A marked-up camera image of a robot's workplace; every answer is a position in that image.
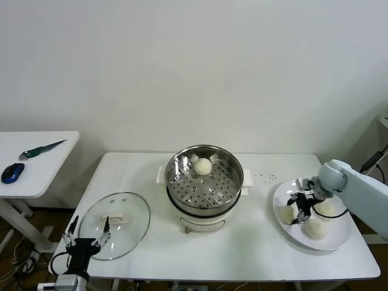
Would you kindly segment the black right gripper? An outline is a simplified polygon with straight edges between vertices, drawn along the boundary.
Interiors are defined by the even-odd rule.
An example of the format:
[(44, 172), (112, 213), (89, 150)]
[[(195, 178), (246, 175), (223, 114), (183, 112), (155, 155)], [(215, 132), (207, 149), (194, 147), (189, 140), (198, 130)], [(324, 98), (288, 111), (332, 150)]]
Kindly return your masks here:
[(296, 218), (291, 222), (291, 225), (304, 224), (311, 215), (313, 199), (307, 197), (304, 193), (292, 193), (287, 200), (287, 206), (291, 206), (294, 203), (298, 203), (298, 214)]

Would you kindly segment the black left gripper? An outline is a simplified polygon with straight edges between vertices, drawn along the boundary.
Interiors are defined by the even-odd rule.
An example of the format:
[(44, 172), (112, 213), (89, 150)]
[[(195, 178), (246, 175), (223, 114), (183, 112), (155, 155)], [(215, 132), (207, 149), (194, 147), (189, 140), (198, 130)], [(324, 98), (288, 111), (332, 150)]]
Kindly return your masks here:
[(76, 238), (74, 232), (79, 216), (70, 223), (67, 231), (62, 235), (66, 246), (66, 251), (70, 255), (70, 262), (66, 273), (87, 273), (90, 258), (98, 254), (101, 247), (110, 239), (109, 216), (106, 217), (102, 235), (94, 238)]

